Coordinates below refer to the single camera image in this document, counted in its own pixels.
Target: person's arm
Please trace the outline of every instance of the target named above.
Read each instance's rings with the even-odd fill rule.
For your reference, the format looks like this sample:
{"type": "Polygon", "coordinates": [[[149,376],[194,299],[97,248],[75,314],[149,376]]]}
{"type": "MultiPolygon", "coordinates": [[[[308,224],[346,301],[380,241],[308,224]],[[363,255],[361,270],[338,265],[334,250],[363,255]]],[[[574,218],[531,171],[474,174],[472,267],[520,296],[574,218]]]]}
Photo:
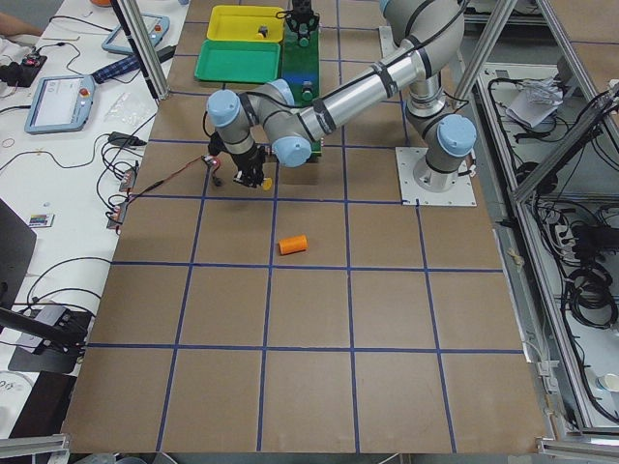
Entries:
{"type": "Polygon", "coordinates": [[[17,34],[40,36],[42,33],[42,29],[32,24],[28,24],[10,14],[0,13],[0,35],[2,36],[14,36],[17,34]]]}

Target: yellow tray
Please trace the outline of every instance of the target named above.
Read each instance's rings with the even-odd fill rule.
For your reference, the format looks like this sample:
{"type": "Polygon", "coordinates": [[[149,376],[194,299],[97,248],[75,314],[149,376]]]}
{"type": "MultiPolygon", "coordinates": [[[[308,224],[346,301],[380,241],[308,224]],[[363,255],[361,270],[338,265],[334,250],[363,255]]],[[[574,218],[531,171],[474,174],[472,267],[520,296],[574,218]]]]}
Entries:
{"type": "Polygon", "coordinates": [[[211,11],[206,37],[210,41],[279,43],[283,40],[283,17],[276,17],[280,12],[279,7],[217,5],[211,11]],[[263,26],[266,37],[259,32],[263,26]]]}

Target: power adapter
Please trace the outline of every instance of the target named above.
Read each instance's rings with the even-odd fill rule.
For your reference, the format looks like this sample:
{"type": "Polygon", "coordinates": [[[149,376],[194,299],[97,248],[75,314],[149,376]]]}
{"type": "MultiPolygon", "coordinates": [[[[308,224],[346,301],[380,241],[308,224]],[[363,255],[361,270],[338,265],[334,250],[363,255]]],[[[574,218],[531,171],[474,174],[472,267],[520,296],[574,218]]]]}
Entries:
{"type": "Polygon", "coordinates": [[[139,139],[135,135],[114,131],[107,138],[107,142],[116,147],[143,147],[146,145],[144,140],[139,139]]]}

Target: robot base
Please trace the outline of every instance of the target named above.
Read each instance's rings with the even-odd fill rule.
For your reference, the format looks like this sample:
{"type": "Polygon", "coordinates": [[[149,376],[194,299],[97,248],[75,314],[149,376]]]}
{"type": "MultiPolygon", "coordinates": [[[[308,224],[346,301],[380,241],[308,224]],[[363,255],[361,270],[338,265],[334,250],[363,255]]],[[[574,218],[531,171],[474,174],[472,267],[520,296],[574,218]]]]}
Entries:
{"type": "MultiPolygon", "coordinates": [[[[417,162],[426,155],[427,148],[397,147],[399,191],[403,205],[415,206],[477,206],[475,193],[469,176],[456,177],[456,182],[447,191],[432,192],[421,187],[414,178],[413,171],[417,162]]],[[[467,170],[463,161],[459,171],[467,170]]]]}

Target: tablet device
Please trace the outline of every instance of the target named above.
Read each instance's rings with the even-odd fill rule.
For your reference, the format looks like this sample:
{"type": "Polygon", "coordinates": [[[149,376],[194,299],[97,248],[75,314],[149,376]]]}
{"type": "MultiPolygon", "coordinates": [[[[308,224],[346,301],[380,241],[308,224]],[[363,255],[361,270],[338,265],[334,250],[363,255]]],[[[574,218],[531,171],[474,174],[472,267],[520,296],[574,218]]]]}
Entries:
{"type": "MultiPolygon", "coordinates": [[[[151,40],[153,46],[162,41],[163,36],[170,28],[170,19],[167,16],[160,16],[157,14],[142,14],[144,25],[148,31],[148,37],[151,40]]],[[[107,39],[103,41],[103,50],[107,50],[110,53],[120,53],[122,55],[131,55],[133,50],[127,41],[125,31],[120,27],[116,28],[107,36],[107,39]]]]}
{"type": "Polygon", "coordinates": [[[32,100],[25,130],[28,133],[80,131],[95,96],[91,75],[44,77],[32,100]]]}

